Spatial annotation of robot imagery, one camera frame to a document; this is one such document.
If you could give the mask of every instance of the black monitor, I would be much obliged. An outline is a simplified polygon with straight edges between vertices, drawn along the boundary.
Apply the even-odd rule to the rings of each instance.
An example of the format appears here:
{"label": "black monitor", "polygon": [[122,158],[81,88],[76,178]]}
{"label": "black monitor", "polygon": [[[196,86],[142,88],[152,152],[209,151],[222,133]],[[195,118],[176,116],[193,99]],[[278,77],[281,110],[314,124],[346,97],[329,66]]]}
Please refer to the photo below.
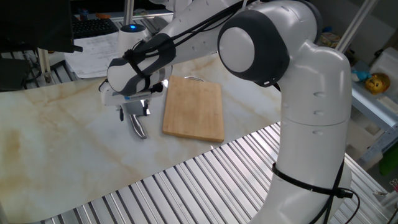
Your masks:
{"label": "black monitor", "polygon": [[1,0],[0,50],[29,45],[57,52],[74,46],[70,0]]}

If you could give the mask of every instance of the keyboard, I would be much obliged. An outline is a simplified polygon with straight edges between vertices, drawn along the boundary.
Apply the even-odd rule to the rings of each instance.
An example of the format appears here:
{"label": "keyboard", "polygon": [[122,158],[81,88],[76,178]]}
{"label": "keyboard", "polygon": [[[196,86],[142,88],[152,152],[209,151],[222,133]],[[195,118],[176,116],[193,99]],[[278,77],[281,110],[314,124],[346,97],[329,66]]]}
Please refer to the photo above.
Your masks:
{"label": "keyboard", "polygon": [[72,22],[72,27],[74,39],[111,34],[119,30],[110,19],[75,21]]}

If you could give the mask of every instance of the marble pattern surface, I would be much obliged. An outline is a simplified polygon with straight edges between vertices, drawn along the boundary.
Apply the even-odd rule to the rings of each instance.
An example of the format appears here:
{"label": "marble pattern surface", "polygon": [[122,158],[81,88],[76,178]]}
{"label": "marble pattern surface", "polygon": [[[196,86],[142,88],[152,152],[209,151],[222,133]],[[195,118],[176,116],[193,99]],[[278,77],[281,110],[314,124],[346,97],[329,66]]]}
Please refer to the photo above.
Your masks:
{"label": "marble pattern surface", "polygon": [[139,139],[115,107],[103,106],[103,79],[0,93],[0,202],[11,223],[58,215],[280,120],[280,93],[230,74],[217,55],[174,66],[173,75],[222,86],[225,141],[162,133],[165,95],[140,117]]}

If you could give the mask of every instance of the metal rail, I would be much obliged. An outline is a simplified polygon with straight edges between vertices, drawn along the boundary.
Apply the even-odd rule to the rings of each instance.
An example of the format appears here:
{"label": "metal rail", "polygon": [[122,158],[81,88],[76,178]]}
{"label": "metal rail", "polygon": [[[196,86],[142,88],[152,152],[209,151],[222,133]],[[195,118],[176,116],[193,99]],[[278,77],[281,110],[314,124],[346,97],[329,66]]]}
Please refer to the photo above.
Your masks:
{"label": "metal rail", "polygon": [[[35,224],[248,223],[261,208],[279,152],[279,123]],[[372,196],[384,189],[351,158],[351,188],[361,198],[352,223],[386,223]],[[357,205],[345,199],[329,223],[345,223]]]}

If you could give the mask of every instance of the wooden cutting board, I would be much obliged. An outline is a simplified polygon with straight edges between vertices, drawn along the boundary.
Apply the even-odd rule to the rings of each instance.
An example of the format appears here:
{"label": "wooden cutting board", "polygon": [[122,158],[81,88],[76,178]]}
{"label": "wooden cutting board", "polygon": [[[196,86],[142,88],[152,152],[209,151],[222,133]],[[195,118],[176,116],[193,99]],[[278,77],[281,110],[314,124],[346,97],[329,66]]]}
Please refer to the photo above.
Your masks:
{"label": "wooden cutting board", "polygon": [[205,141],[224,141],[223,104],[218,83],[171,76],[163,133]]}

